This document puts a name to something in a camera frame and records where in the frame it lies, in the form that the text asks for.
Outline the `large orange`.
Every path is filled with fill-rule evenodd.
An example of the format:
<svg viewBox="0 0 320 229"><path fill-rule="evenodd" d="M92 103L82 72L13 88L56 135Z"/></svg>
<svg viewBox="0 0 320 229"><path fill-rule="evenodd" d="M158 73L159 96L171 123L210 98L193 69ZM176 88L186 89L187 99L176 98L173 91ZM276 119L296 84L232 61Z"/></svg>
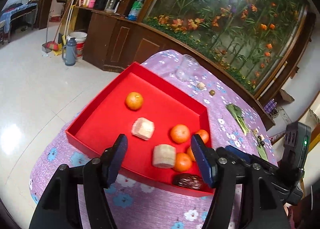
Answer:
<svg viewBox="0 0 320 229"><path fill-rule="evenodd" d="M209 133L206 130L200 129L195 134L199 135L204 143L209 141Z"/></svg>

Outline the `small orange mandarin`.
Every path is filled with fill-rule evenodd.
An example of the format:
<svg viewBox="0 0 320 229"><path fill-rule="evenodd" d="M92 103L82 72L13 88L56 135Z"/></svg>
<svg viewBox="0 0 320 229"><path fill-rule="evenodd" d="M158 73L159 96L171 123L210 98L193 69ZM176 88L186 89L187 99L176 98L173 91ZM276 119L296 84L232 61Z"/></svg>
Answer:
<svg viewBox="0 0 320 229"><path fill-rule="evenodd" d="M192 160L186 153L177 153L173 169L177 172L186 172L192 167Z"/></svg>

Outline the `red dried jujube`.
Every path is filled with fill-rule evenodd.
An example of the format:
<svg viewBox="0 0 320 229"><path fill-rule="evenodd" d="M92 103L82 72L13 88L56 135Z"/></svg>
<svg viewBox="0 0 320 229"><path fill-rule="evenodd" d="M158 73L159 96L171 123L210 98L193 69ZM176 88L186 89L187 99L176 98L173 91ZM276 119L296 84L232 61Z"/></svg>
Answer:
<svg viewBox="0 0 320 229"><path fill-rule="evenodd" d="M199 191L203 187L204 181L198 175L182 173L174 176L172 184L178 187Z"/></svg>

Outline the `yellow orange fruit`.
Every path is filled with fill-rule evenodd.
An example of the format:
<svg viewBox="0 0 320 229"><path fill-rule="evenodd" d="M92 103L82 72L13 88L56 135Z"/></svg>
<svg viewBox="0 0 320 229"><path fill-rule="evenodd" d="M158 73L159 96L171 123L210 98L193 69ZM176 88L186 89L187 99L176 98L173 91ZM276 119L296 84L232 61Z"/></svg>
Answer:
<svg viewBox="0 0 320 229"><path fill-rule="evenodd" d="M144 98L138 92L130 92L125 99L125 103L129 109L138 110L142 107Z"/></svg>

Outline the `small mandarin by jujubes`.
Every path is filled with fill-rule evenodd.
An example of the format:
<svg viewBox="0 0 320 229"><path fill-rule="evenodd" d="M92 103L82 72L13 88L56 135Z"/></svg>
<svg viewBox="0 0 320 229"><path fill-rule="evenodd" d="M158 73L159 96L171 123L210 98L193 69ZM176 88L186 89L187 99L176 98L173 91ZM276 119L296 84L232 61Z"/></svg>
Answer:
<svg viewBox="0 0 320 229"><path fill-rule="evenodd" d="M194 156L194 154L193 154L193 151L192 151L191 147L189 147L189 148L187 149L187 152L186 152L186 153L189 155L191 161L193 161L193 162L196 161L196 160L195 160L195 156Z"/></svg>

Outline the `large green leaf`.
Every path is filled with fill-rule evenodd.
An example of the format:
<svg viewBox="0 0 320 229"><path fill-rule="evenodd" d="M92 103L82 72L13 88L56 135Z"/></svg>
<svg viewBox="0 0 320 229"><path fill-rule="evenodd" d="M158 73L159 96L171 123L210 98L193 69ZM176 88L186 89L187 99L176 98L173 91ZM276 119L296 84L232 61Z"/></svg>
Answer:
<svg viewBox="0 0 320 229"><path fill-rule="evenodd" d="M257 145L257 151L258 151L260 158L268 162L268 157L265 152L264 146L262 146L261 144Z"/></svg>

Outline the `purple floral tablecloth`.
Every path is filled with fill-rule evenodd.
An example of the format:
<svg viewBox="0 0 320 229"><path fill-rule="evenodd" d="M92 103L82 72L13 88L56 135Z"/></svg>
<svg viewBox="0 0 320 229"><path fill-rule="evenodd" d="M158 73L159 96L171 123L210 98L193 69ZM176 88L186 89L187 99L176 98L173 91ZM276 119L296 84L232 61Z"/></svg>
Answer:
<svg viewBox="0 0 320 229"><path fill-rule="evenodd" d="M249 154L257 154L257 141L252 133L246 136L226 109L234 104L242 109L246 125L257 130L264 138L268 160L276 159L263 122L236 92L203 67L186 82L178 80L175 71L182 55L175 50L160 51L144 62L144 67L171 82L191 98L202 103L208 110L210 135L214 148L228 145ZM197 83L206 85L199 90ZM88 157L68 143L61 130L37 160L29 179L32 199L38 202L49 180L60 164L79 166L88 162ZM119 228L201 228L206 218L212 197L200 198L164 191L119 175L106 190L106 197Z"/></svg>

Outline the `green bok choy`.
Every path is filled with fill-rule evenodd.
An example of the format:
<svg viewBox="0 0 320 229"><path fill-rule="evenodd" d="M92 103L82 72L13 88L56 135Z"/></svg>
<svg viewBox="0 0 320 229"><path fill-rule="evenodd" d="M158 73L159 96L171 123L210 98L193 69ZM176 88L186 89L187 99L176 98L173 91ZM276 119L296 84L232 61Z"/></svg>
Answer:
<svg viewBox="0 0 320 229"><path fill-rule="evenodd" d="M232 103L226 105L226 109L229 111L229 113L235 119L235 121L237 122L237 124L241 128L243 134L246 136L250 132L250 130L245 123L245 120L244 120L244 117L242 114L242 109Z"/></svg>

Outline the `purple bottles pack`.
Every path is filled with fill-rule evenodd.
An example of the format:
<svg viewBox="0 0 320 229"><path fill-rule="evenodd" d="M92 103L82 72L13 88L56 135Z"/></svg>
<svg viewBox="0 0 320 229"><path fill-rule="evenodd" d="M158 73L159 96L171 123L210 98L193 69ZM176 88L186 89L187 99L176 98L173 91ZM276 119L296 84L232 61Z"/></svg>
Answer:
<svg viewBox="0 0 320 229"><path fill-rule="evenodd" d="M275 101L275 99L271 99L269 102L267 102L264 105L264 111L269 114L271 111L273 111L277 106L277 102Z"/></svg>

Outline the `red shallow tray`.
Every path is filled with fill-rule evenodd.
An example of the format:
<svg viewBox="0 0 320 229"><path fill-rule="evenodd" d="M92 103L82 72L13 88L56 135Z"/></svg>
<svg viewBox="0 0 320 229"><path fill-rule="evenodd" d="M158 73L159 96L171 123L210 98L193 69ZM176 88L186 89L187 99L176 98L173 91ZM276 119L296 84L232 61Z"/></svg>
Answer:
<svg viewBox="0 0 320 229"><path fill-rule="evenodd" d="M133 63L104 88L66 129L68 142L88 157L99 157L124 134L128 147L120 173L133 180L188 196L205 196L213 190L175 186L178 172L153 163L155 148L161 158L185 153L190 141L176 143L170 133L182 124L191 133L209 130L207 108L189 95Z"/></svg>

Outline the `small beige root piece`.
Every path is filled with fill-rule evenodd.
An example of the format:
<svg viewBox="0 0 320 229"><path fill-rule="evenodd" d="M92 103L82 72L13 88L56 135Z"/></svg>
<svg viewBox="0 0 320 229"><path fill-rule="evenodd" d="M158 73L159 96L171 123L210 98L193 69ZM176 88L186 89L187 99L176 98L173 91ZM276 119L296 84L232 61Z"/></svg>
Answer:
<svg viewBox="0 0 320 229"><path fill-rule="evenodd" d="M196 86L199 90L204 90L206 88L206 85L202 82L197 83Z"/></svg>

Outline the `clear plastic cup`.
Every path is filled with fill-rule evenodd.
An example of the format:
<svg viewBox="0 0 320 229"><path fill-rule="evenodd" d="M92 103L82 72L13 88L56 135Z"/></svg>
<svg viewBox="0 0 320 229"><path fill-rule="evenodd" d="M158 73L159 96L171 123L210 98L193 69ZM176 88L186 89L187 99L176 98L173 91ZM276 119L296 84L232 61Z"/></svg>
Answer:
<svg viewBox="0 0 320 229"><path fill-rule="evenodd" d="M191 57L190 55L185 54L181 58L180 65L178 66L175 72L175 76L180 81L185 82L194 75L198 67L199 67L198 61L195 58Z"/></svg>

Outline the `grey blue thermos jug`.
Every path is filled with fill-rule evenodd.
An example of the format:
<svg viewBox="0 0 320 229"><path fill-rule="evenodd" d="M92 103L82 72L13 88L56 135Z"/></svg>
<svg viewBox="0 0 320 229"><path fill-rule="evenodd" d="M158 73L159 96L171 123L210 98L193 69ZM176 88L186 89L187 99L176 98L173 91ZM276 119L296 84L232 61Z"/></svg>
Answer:
<svg viewBox="0 0 320 229"><path fill-rule="evenodd" d="M67 41L62 48L62 60L66 66L74 66L76 63L76 40L74 37Z"/></svg>

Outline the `dark wooden cabinet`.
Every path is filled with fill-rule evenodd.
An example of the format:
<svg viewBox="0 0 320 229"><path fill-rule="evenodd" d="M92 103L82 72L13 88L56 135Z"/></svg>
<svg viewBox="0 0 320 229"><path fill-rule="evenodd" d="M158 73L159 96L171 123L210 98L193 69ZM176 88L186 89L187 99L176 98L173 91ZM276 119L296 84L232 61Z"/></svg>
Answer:
<svg viewBox="0 0 320 229"><path fill-rule="evenodd" d="M104 11L77 7L75 29L85 30L83 59L104 71L122 72L132 62L143 63L157 52L175 50L194 57L201 66L231 88L260 116L265 128L275 122L263 106L238 81L217 64L179 40L146 24L136 23Z"/></svg>

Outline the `white plastic bucket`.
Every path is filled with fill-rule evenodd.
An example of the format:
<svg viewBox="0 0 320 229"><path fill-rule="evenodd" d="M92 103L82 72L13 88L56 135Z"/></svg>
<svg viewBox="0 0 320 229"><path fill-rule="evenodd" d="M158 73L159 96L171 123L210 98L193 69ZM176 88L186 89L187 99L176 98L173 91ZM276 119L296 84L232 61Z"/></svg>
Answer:
<svg viewBox="0 0 320 229"><path fill-rule="evenodd" d="M74 31L74 32L71 32L67 36L67 40L69 40L70 38L75 38L77 57L78 58L82 57L84 46L85 46L85 41L87 38L87 33L82 32L82 31Z"/></svg>

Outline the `red broom with dustpan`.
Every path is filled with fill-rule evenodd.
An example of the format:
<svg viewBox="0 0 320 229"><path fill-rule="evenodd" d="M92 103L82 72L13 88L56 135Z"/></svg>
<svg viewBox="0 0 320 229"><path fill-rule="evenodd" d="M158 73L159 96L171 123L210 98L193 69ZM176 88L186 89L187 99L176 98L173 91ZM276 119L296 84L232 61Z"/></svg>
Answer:
<svg viewBox="0 0 320 229"><path fill-rule="evenodd" d="M73 5L73 1L74 0L71 0L68 4L67 4L67 9L70 9L71 8L71 6ZM49 53L49 52L51 52L51 51L58 51L59 50L59 45L58 45L58 43L56 42L56 39L57 39L57 35L58 35L58 33L59 33L59 31L60 31L60 28L61 28L61 25L62 25L62 20L61 20L61 22L59 23L59 26L58 26L58 28L57 28L57 30L56 30L56 33L55 33L55 36L54 36L54 38L53 38L53 40L52 41L46 41L44 44L42 44L42 51L44 52L44 53Z"/></svg>

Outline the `flower aquarium display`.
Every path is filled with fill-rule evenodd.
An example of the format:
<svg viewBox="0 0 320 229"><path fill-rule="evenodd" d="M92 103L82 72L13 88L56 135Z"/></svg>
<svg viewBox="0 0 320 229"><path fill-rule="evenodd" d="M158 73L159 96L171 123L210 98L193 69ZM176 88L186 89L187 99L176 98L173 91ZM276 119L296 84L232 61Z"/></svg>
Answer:
<svg viewBox="0 0 320 229"><path fill-rule="evenodd" d="M287 53L306 8L306 0L155 0L143 22L254 94Z"/></svg>

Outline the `water bottle green label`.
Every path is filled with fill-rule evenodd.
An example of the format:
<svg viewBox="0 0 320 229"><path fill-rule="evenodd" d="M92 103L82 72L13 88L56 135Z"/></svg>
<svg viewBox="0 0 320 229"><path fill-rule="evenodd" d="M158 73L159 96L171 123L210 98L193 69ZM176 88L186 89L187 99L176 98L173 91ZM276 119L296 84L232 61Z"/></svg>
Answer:
<svg viewBox="0 0 320 229"><path fill-rule="evenodd" d="M127 19L131 21L136 21L143 5L144 5L144 0L136 0L131 7L131 10L127 16Z"/></svg>

